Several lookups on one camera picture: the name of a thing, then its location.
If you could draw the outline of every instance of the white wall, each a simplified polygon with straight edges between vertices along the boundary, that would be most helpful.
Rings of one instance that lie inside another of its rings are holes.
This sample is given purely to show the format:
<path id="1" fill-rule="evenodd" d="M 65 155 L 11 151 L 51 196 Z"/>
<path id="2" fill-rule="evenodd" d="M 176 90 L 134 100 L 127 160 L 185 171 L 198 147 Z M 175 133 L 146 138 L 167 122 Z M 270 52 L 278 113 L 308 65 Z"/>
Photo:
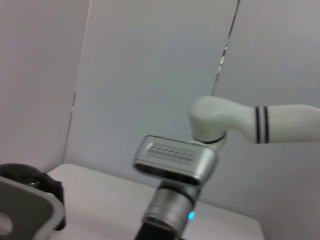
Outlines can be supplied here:
<path id="1" fill-rule="evenodd" d="M 89 3 L 0 1 L 0 164 L 61 164 Z"/>
<path id="2" fill-rule="evenodd" d="M 145 135 L 190 140 L 236 0 L 93 0 L 65 163 L 155 186 L 131 165 Z"/>
<path id="3" fill-rule="evenodd" d="M 249 106 L 320 108 L 319 1 L 241 0 L 216 94 Z M 320 144 L 228 134 L 203 198 L 253 216 L 268 240 L 320 239 Z"/>

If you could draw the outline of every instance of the black object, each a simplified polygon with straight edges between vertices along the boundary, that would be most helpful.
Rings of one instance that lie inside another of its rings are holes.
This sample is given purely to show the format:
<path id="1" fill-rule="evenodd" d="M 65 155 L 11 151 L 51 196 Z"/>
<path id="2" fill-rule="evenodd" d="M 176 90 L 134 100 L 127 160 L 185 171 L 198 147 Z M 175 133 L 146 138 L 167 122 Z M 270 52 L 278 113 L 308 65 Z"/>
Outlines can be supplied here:
<path id="1" fill-rule="evenodd" d="M 40 172 L 33 166 L 18 163 L 2 164 L 0 165 L 0 177 L 53 194 L 65 206 L 62 183 L 54 180 L 48 174 Z M 63 218 L 55 230 L 60 231 L 65 226 L 66 217 Z"/>
<path id="2" fill-rule="evenodd" d="M 264 106 L 264 122 L 265 122 L 265 141 L 264 143 L 268 144 L 269 143 L 269 111 L 268 107 Z"/>
<path id="3" fill-rule="evenodd" d="M 255 107 L 255 132 L 256 132 L 256 142 L 257 144 L 260 143 L 260 113 L 259 107 Z"/>
<path id="4" fill-rule="evenodd" d="M 198 142 L 204 143 L 204 144 L 215 144 L 215 143 L 220 142 L 221 140 L 223 140 L 226 136 L 227 136 L 227 132 L 225 131 L 222 137 L 220 137 L 220 138 L 218 138 L 216 140 L 213 140 L 213 141 L 200 141 L 196 137 L 193 137 L 193 139 L 198 141 Z"/>
<path id="5" fill-rule="evenodd" d="M 143 223 L 135 240 L 175 240 L 172 231 L 165 230 L 154 225 Z"/>

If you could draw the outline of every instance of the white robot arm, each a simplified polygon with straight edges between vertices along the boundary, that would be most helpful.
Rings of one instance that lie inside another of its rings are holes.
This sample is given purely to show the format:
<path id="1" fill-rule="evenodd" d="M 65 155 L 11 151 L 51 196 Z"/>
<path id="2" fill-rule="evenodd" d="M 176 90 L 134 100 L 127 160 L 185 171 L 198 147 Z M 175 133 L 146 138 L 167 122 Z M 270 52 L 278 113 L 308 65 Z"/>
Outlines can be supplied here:
<path id="1" fill-rule="evenodd" d="M 209 145 L 230 129 L 257 144 L 320 141 L 320 109 L 308 105 L 249 107 L 204 96 L 193 103 L 189 118 L 194 139 Z"/>
<path id="2" fill-rule="evenodd" d="M 228 130 L 257 144 L 320 141 L 320 109 L 307 105 L 249 107 L 204 96 L 193 103 L 189 118 L 194 141 L 146 136 L 136 152 L 133 167 L 162 180 L 136 240 L 152 238 L 155 231 L 168 236 L 161 240 L 181 238 Z"/>

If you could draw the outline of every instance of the black stripe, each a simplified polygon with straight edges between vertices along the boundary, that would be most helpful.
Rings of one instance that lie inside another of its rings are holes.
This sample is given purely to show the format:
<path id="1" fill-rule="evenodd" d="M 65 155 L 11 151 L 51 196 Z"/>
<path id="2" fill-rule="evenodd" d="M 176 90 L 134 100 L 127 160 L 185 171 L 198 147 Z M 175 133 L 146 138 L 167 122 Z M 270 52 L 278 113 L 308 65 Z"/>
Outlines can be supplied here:
<path id="1" fill-rule="evenodd" d="M 256 132 L 256 143 L 260 143 L 260 112 L 259 107 L 255 107 L 255 132 Z"/>
<path id="2" fill-rule="evenodd" d="M 185 196 L 187 199 L 189 199 L 189 201 L 191 202 L 192 206 L 195 206 L 195 204 L 196 204 L 194 199 L 192 199 L 192 198 L 191 198 L 188 194 L 186 194 L 184 191 L 181 191 L 178 187 L 174 187 L 174 186 L 172 186 L 172 185 L 165 185 L 165 184 L 164 184 L 164 185 L 160 185 L 160 186 L 158 187 L 158 189 L 169 189 L 169 190 L 171 190 L 171 191 L 177 192 L 177 193 Z"/>
<path id="3" fill-rule="evenodd" d="M 265 143 L 268 144 L 269 143 L 269 115 L 268 115 L 268 107 L 264 106 L 264 122 L 265 122 Z"/>
<path id="4" fill-rule="evenodd" d="M 201 141 L 195 137 L 193 137 L 193 139 L 196 141 L 199 141 L 201 143 L 204 143 L 204 144 L 215 144 L 217 142 L 220 142 L 222 139 L 224 139 L 226 137 L 226 135 L 227 135 L 227 132 L 225 132 L 222 137 L 218 138 L 217 140 L 213 140 L 213 141 Z"/>

